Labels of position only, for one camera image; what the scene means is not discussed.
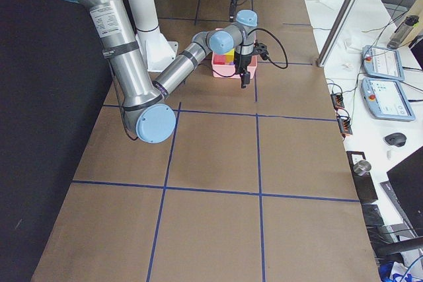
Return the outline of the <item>yellow foam cube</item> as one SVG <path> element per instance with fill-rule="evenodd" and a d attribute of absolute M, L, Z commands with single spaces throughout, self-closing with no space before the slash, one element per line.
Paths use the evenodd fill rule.
<path fill-rule="evenodd" d="M 231 51 L 224 54 L 226 56 L 226 65 L 229 65 L 231 61 L 234 61 L 235 50 L 232 49 Z"/>

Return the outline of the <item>pink foam cube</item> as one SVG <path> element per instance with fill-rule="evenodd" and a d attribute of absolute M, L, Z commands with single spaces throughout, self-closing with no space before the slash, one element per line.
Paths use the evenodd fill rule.
<path fill-rule="evenodd" d="M 225 65 L 226 64 L 226 56 L 225 55 L 219 55 L 214 54 L 213 55 L 213 63 L 217 65 Z"/>

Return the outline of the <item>pink plastic bin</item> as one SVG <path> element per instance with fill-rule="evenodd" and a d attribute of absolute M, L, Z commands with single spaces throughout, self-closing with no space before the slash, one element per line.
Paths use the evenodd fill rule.
<path fill-rule="evenodd" d="M 254 50 L 256 42 L 255 31 L 250 34 L 247 33 L 245 36 L 241 36 L 241 39 L 236 41 L 234 32 L 230 32 L 224 29 L 217 29 L 216 32 L 211 36 L 210 44 L 212 48 L 212 59 L 211 66 L 214 77 L 220 78 L 232 78 L 240 79 L 240 74 L 235 73 L 235 65 L 217 65 L 213 63 L 213 55 L 219 54 L 224 55 L 225 53 L 235 50 L 235 53 L 243 55 L 251 54 L 252 60 L 250 65 L 247 67 L 247 71 L 250 73 L 250 80 L 254 78 L 257 68 L 257 57 Z"/>

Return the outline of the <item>upper teach pendant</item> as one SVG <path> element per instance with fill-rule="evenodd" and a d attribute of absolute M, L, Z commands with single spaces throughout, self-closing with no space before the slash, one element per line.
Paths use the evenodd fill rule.
<path fill-rule="evenodd" d="M 362 65 L 370 77 L 404 81 L 398 50 L 366 45 L 362 48 Z"/>

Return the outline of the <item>teach pendant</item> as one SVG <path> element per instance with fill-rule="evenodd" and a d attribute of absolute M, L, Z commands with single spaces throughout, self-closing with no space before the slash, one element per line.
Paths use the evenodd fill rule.
<path fill-rule="evenodd" d="M 399 81 L 366 77 L 362 80 L 361 90 L 375 119 L 400 122 L 412 122 L 416 119 Z"/>
<path fill-rule="evenodd" d="M 366 45 L 362 48 L 362 65 L 370 77 L 404 81 L 398 50 Z"/>

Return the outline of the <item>lower teach pendant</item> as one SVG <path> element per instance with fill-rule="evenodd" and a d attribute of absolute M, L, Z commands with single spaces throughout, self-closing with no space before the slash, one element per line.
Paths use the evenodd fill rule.
<path fill-rule="evenodd" d="M 362 80 L 361 90 L 375 119 L 400 122 L 412 122 L 416 119 L 399 81 L 366 77 Z"/>

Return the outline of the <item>steel cup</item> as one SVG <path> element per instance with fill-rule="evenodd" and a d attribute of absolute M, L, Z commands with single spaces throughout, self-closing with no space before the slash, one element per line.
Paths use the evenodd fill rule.
<path fill-rule="evenodd" d="M 353 164 L 353 173 L 357 176 L 364 176 L 371 170 L 371 164 L 367 160 L 359 160 Z"/>

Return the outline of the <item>grey water bottle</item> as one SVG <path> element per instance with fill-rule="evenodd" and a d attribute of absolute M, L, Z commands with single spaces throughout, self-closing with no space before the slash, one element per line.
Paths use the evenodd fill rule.
<path fill-rule="evenodd" d="M 387 47 L 390 49 L 397 49 L 402 44 L 404 39 L 410 34 L 413 28 L 418 24 L 418 22 L 418 15 L 407 16 L 393 32 Z"/>

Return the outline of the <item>black computer mouse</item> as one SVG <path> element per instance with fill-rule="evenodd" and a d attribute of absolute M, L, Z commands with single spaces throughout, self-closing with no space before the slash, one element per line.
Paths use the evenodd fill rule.
<path fill-rule="evenodd" d="M 400 132 L 391 133 L 384 136 L 386 144 L 394 147 L 403 147 L 406 144 L 406 135 Z"/>

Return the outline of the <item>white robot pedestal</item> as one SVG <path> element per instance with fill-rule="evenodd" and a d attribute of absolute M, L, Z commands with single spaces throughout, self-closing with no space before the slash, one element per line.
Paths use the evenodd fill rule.
<path fill-rule="evenodd" d="M 161 33 L 154 0 L 128 1 L 147 70 L 162 72 L 176 58 L 178 42 L 168 41 Z"/>

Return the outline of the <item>aluminium frame post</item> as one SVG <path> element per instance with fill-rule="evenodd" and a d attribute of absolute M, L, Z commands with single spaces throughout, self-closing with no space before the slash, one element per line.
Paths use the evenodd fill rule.
<path fill-rule="evenodd" d="M 340 37 L 344 25 L 348 19 L 348 16 L 352 12 L 354 5 L 356 4 L 357 0 L 344 0 L 337 16 L 334 21 L 334 24 L 328 34 L 328 37 L 324 43 L 324 46 L 317 58 L 317 66 L 324 67 L 326 62 L 328 61 L 335 45 Z"/>

